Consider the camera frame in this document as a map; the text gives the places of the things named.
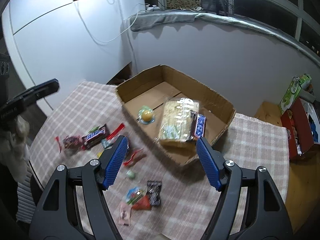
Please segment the Snickers bar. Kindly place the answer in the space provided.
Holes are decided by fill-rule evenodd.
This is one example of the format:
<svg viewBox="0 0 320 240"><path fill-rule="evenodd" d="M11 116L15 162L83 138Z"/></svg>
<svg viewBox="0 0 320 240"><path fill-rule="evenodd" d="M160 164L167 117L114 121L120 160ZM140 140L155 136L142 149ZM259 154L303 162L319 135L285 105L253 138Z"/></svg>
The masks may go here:
<svg viewBox="0 0 320 240"><path fill-rule="evenodd" d="M199 112L190 111L190 116L192 119L191 130L190 130L190 140L195 141L201 137L204 137L205 127L206 127L206 117Z"/></svg>
<svg viewBox="0 0 320 240"><path fill-rule="evenodd" d="M106 139L110 135L110 130L107 125L97 127L94 131L89 132L87 135L82 137L83 150L89 150L92 147L99 144L103 139Z"/></svg>

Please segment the black snack packet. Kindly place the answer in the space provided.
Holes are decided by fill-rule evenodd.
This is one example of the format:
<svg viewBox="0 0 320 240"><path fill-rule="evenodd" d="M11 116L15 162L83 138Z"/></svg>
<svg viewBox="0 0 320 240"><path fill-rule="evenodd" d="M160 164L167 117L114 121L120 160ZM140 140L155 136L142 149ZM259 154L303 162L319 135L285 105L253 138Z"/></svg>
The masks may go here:
<svg viewBox="0 0 320 240"><path fill-rule="evenodd" d="M148 180L147 181L147 193L149 203L151 206L161 205L161 193L162 182L159 180Z"/></svg>

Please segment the green jelly cup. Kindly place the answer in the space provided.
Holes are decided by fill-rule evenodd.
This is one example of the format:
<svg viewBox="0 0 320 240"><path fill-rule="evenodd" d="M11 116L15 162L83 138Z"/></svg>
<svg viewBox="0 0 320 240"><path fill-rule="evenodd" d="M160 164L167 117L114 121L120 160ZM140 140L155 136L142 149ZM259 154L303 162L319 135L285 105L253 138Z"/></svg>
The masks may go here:
<svg viewBox="0 0 320 240"><path fill-rule="evenodd" d="M155 120L155 114L153 110L148 106L142 106L138 112L138 121L144 125L148 125Z"/></svg>

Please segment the clear wrapped cracker pack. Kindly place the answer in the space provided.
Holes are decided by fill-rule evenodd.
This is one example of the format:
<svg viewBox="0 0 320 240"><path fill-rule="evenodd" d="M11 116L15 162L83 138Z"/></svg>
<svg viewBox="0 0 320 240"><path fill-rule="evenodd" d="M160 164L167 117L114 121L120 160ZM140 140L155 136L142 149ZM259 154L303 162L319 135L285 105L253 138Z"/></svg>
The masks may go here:
<svg viewBox="0 0 320 240"><path fill-rule="evenodd" d="M163 106L157 142L162 146L186 147L191 142L191 110L199 112L200 102L185 97L168 99Z"/></svg>

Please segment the green tissue box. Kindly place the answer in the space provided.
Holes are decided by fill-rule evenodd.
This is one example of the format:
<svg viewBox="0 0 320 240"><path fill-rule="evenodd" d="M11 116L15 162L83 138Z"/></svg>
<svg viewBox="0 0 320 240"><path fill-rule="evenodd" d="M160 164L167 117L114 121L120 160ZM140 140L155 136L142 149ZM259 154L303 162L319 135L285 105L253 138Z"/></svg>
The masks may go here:
<svg viewBox="0 0 320 240"><path fill-rule="evenodd" d="M308 87L311 85L311 76L304 73L301 76L294 76L292 81L285 92L282 100L279 103L281 114L291 107L296 98L299 96L307 96L310 98L311 93L308 92Z"/></svg>

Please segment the red cardboard box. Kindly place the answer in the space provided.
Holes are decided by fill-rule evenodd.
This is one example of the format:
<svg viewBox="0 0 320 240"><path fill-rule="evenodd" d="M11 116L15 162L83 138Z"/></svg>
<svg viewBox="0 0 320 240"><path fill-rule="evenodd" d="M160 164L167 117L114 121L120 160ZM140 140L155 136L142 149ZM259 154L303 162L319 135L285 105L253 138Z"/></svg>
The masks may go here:
<svg viewBox="0 0 320 240"><path fill-rule="evenodd" d="M280 119L288 132L290 161L309 159L319 153L319 142L315 142L312 137L311 126L300 98L296 98L291 108L287 109ZM297 150L294 128L297 131L301 154Z"/></svg>

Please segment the white power strip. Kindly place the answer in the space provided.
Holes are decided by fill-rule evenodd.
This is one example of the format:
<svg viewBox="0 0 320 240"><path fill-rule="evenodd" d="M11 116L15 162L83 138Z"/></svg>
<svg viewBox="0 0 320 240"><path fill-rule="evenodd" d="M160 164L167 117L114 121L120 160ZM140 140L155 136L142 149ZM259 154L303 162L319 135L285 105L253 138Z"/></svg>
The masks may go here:
<svg viewBox="0 0 320 240"><path fill-rule="evenodd" d="M157 10L161 10L161 8L157 5L146 5L146 11L157 11Z"/></svg>

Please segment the teal mint candy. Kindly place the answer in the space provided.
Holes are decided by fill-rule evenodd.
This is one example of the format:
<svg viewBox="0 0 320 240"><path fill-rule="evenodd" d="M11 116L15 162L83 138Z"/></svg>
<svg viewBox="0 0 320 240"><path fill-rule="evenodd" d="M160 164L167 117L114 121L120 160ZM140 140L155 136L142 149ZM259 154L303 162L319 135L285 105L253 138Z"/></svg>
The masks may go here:
<svg viewBox="0 0 320 240"><path fill-rule="evenodd" d="M106 150L106 149L111 148L114 145L114 141L113 140L103 139L101 141L101 144L102 144L103 148Z"/></svg>

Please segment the black tripod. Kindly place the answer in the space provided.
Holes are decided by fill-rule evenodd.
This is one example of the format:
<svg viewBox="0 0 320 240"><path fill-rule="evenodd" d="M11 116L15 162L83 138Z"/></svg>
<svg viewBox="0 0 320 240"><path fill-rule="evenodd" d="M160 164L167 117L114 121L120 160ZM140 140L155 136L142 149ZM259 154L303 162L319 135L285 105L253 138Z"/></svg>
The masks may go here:
<svg viewBox="0 0 320 240"><path fill-rule="evenodd" d="M228 10L223 0L209 0L206 12L210 12L210 7L215 5L215 13L216 15L220 14L220 9L223 10L223 15L228 16Z"/></svg>

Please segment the pink snack packet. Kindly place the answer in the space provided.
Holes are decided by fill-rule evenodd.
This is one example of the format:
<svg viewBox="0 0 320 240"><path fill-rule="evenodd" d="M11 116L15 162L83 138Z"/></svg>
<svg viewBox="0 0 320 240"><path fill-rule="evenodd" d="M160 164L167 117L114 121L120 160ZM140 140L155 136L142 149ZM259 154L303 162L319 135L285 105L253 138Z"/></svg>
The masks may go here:
<svg viewBox="0 0 320 240"><path fill-rule="evenodd" d="M130 217L131 217L131 206L127 205L125 202L121 202L120 208L119 208L118 223L120 225L130 226Z"/></svg>

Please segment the small red candy bag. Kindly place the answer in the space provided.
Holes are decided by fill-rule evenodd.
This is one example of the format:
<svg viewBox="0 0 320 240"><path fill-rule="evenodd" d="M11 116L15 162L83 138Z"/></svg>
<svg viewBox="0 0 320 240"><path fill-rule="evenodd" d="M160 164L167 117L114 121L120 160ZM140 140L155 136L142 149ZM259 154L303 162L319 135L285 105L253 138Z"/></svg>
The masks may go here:
<svg viewBox="0 0 320 240"><path fill-rule="evenodd" d="M79 149L82 147L82 137L80 136L66 136L65 139L63 139L63 145L65 149Z"/></svg>

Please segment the red orange snack packet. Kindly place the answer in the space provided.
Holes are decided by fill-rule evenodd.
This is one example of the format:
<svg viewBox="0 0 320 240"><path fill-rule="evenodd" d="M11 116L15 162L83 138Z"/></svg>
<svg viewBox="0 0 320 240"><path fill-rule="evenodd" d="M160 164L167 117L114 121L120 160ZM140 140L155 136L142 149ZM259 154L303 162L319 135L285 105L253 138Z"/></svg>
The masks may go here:
<svg viewBox="0 0 320 240"><path fill-rule="evenodd" d="M151 204L147 195L142 197L138 202L133 204L133 210L151 210Z"/></svg>

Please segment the pink plaid tablecloth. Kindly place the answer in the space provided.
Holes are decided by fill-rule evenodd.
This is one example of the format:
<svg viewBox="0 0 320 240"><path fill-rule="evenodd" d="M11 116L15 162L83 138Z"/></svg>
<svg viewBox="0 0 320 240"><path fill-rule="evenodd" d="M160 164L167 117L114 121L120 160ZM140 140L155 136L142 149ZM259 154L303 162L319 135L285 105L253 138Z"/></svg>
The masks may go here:
<svg viewBox="0 0 320 240"><path fill-rule="evenodd" d="M58 165L82 166L103 150L98 145L90 151L65 155L59 149L59 140L85 135L95 126L107 125L114 130L120 124L125 125L137 162L130 167L135 179L128 178L128 169L122 167L115 183L104 193L114 220L119 219L120 203L130 189L144 187L148 180L162 182L160 207L133 211L130 225L118 226L123 239L154 239L159 234L170 239L200 239L220 194L210 186L199 161L181 169L139 131L123 112L114 86L83 81L47 118L29 150L38 185L45 187ZM281 196L286 197L289 148L285 128L237 114L215 148L240 167L266 167Z"/></svg>

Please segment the grey blanket on sill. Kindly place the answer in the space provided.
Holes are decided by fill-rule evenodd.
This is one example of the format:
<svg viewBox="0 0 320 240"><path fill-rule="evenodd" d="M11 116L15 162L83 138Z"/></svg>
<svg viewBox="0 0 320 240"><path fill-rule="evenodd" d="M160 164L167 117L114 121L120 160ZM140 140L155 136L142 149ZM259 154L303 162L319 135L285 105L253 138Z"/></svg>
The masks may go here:
<svg viewBox="0 0 320 240"><path fill-rule="evenodd" d="M192 23L196 20L206 23L227 25L230 27L250 30L259 34L273 37L309 58L314 64L319 66L319 57L311 52L307 46L299 43L291 36L285 34L280 29L269 27L268 25L250 21L246 18L217 16L210 13L186 12L186 11L147 11L138 16L130 17L130 29L132 32L139 32L151 29L159 25L168 25L174 23Z"/></svg>

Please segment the red zip snack bag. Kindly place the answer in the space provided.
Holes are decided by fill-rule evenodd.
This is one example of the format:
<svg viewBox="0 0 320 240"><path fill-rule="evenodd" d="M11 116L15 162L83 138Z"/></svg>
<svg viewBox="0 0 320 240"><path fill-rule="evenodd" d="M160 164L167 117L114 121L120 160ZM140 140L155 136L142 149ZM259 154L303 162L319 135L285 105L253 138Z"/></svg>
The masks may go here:
<svg viewBox="0 0 320 240"><path fill-rule="evenodd" d="M112 140L125 128L124 123L121 123L110 135L106 137L106 140Z"/></svg>

